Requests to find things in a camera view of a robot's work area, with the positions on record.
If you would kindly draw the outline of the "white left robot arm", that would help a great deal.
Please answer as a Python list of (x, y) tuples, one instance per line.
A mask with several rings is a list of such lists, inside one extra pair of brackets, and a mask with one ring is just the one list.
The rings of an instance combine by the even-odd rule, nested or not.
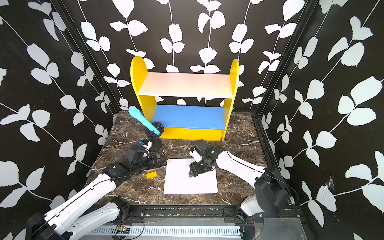
[(90, 184), (58, 207), (37, 213), (27, 221), (27, 240), (78, 240), (105, 223), (128, 213), (129, 203), (119, 197), (93, 212), (85, 212), (106, 194), (146, 170), (163, 166), (166, 157), (151, 154), (146, 145), (128, 148), (121, 161), (107, 166)]

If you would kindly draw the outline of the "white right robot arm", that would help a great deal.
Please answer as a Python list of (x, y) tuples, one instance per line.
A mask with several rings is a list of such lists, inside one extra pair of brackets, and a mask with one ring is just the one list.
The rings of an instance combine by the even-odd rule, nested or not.
[(237, 207), (236, 216), (244, 220), (255, 215), (277, 216), (292, 195), (288, 184), (275, 167), (264, 168), (246, 162), (219, 146), (209, 146), (200, 140), (190, 149), (195, 160), (190, 164), (190, 177), (217, 168), (228, 171), (251, 185), (255, 193)]

